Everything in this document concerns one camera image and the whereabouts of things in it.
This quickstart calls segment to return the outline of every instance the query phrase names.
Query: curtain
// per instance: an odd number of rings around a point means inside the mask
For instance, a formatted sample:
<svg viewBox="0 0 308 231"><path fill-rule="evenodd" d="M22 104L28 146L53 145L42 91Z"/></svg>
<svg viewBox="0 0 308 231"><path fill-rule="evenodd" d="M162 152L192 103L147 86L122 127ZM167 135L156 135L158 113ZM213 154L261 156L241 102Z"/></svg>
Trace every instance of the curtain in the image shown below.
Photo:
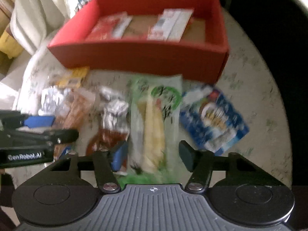
<svg viewBox="0 0 308 231"><path fill-rule="evenodd" d="M15 0L12 34L33 55L51 32L75 15L77 3L78 0Z"/></svg>

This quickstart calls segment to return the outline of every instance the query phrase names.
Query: table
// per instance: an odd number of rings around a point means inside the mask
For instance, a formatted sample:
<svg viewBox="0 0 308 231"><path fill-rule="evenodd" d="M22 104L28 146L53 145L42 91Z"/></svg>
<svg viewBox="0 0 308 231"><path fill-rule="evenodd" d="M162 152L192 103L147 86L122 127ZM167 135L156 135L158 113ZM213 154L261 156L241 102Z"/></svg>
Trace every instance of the table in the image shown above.
<svg viewBox="0 0 308 231"><path fill-rule="evenodd" d="M250 133L224 155L238 152L291 187L291 142L280 92L266 63L246 33L227 11L224 11L224 18L231 51L217 87L230 99L250 127ZM17 104L17 109L24 113L37 113L39 94L48 76L64 71L64 67L46 48L55 33L45 40L25 71ZM131 76L132 74L123 72L92 70L85 87L93 89L99 85L106 85L126 93L126 85ZM195 83L185 81L184 88ZM84 124L77 142L79 155L85 154L85 147L96 133L97 127L98 123L94 118ZM192 144L181 128L179 136L184 136L182 139ZM41 164L7 169L7 172L13 176L15 186L19 186L44 167ZM190 173L180 162L179 171L182 175L181 183L185 184ZM214 172L211 185L223 177L224 172ZM95 185L95 178L91 172L84 172L82 178Z"/></svg>

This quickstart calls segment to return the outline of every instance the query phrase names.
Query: blue snack package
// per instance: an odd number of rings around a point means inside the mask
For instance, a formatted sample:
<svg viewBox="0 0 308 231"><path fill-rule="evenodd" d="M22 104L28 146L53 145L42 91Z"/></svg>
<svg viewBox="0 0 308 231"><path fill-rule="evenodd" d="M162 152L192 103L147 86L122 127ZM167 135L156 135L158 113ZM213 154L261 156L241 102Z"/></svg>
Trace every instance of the blue snack package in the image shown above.
<svg viewBox="0 0 308 231"><path fill-rule="evenodd" d="M222 155L248 132L242 116L223 93L210 85L183 93L180 122L199 150Z"/></svg>

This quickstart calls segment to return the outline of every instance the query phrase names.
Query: red box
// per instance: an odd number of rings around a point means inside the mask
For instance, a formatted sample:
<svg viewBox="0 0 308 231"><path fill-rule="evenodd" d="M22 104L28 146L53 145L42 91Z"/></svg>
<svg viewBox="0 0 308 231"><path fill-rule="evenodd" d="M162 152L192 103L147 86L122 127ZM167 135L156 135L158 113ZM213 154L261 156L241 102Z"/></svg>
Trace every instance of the red box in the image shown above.
<svg viewBox="0 0 308 231"><path fill-rule="evenodd" d="M159 15L166 8L194 8L205 19L205 43L139 39L86 42L98 19L126 11ZM183 74L185 79L214 84L229 56L219 0L92 0L57 33L48 46L67 68L90 66L155 75Z"/></svg>

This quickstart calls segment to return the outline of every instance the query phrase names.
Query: metal screw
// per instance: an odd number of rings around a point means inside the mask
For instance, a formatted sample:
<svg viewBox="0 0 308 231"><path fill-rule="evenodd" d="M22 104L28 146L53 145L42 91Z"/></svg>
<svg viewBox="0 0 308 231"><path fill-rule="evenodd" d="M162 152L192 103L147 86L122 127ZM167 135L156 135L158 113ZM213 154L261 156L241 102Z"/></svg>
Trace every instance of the metal screw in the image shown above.
<svg viewBox="0 0 308 231"><path fill-rule="evenodd" d="M187 187L189 190L191 191L200 191L202 190L203 186L202 184L200 183L195 183L195 182L192 182L192 183L189 183L188 184L188 187Z"/></svg>
<svg viewBox="0 0 308 231"><path fill-rule="evenodd" d="M118 188L118 185L113 182L105 183L103 189L106 191L115 191Z"/></svg>

